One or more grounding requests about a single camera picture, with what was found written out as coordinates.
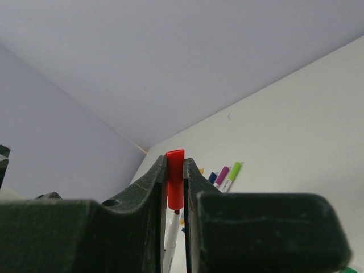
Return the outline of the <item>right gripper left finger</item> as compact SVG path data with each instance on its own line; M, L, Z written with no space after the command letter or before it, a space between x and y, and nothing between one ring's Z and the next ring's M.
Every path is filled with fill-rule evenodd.
M161 272L167 160L93 200L1 202L2 272Z

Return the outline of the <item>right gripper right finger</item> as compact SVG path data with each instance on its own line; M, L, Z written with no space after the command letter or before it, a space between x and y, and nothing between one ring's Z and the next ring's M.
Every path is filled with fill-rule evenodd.
M183 164L188 272L337 272L352 258L327 199L311 193L222 193Z

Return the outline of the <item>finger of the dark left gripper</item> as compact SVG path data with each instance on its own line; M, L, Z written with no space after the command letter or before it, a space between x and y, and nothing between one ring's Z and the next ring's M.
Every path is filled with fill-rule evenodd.
M50 192L39 195L34 200L62 200L62 198L57 192Z

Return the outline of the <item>red whiteboard marker pen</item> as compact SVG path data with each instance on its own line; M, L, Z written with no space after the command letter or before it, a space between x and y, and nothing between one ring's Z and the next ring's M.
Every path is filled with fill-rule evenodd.
M171 272L171 266L176 249L177 235L180 226L181 210L174 210L167 229L167 235L164 241L164 256L162 273Z

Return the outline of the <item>blue whiteboard marker pen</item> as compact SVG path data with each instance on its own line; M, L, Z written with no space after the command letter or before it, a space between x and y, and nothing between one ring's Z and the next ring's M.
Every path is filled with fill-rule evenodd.
M218 178L218 175L219 175L219 172L211 172L211 174L208 177L208 182L210 182L211 184L214 184Z

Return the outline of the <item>purple whiteboard marker pen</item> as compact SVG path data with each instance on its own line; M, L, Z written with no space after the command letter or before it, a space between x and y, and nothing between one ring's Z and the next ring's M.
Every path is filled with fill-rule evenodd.
M227 174L229 173L230 168L227 166L224 166L221 170L221 172L219 173L219 175L217 176L216 180L214 181L213 185L215 188L219 188L220 185L222 184L222 182L224 181L225 177L227 176Z

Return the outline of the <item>yellow whiteboard marker pen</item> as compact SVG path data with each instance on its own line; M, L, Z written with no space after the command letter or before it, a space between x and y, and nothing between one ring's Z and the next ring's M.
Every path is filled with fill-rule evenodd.
M219 187L219 190L222 193L227 193L232 185L232 183L234 182L235 178L237 177L239 171L241 170L243 166L243 162L235 162L230 174L228 176L228 179L223 183L222 186Z

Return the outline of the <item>red pen cap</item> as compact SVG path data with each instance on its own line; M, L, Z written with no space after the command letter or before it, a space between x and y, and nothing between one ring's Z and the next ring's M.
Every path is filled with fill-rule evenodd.
M165 154L167 158L168 181L167 181L167 197L168 207L171 210L180 210L184 206L184 179L183 164L185 150L178 149L168 151Z

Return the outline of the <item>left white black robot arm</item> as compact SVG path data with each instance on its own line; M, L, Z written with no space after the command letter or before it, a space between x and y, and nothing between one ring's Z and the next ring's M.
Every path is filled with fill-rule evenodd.
M1 145L1 200L24 200L24 197L16 193L14 190L3 186L3 181L9 164L9 155L11 148L9 146ZM39 195L35 198L39 199L62 199L57 192L50 192Z

